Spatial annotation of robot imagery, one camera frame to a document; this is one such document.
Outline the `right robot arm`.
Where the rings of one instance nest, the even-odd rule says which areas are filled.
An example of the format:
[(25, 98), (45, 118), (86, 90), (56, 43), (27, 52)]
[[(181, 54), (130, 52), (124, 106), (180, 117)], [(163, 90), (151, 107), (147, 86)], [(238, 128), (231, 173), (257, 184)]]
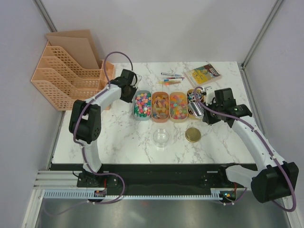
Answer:
[(230, 164), (218, 174), (218, 183), (228, 187), (238, 183), (251, 189), (260, 203), (275, 201), (291, 196), (296, 207), (295, 187), (299, 169), (294, 162), (287, 162), (279, 155), (258, 128), (251, 111), (245, 104), (237, 104), (231, 88), (204, 91), (205, 102), (203, 122), (212, 125), (223, 121), (240, 137), (251, 156), (257, 170)]

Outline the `silver metal scoop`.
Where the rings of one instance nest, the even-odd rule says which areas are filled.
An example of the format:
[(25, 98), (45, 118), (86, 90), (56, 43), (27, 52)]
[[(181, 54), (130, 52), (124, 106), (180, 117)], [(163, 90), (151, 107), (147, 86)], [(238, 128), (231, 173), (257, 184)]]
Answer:
[(192, 112), (192, 115), (197, 119), (202, 119), (204, 117), (205, 111), (200, 103), (190, 102), (188, 103), (188, 108)]

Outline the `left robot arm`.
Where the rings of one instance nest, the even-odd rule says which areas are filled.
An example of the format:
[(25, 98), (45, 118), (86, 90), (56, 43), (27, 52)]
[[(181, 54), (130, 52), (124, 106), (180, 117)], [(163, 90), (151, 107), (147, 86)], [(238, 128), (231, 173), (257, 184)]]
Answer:
[(69, 131), (73, 135), (73, 141), (80, 146), (83, 168), (90, 172), (87, 180), (94, 187), (99, 187), (104, 182), (104, 175), (99, 172), (102, 162), (97, 146), (102, 131), (101, 113), (116, 100), (131, 103), (141, 79), (142, 76), (123, 69), (119, 77), (110, 80), (96, 95), (85, 101), (76, 100), (73, 104)]

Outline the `clear glass jar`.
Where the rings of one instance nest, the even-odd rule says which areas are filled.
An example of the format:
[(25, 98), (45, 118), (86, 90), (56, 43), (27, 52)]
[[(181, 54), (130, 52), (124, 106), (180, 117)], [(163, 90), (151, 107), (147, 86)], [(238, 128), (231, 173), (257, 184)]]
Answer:
[(157, 129), (153, 133), (152, 139), (153, 139), (154, 144), (157, 147), (163, 148), (167, 145), (167, 143), (169, 141), (169, 133), (165, 129)]

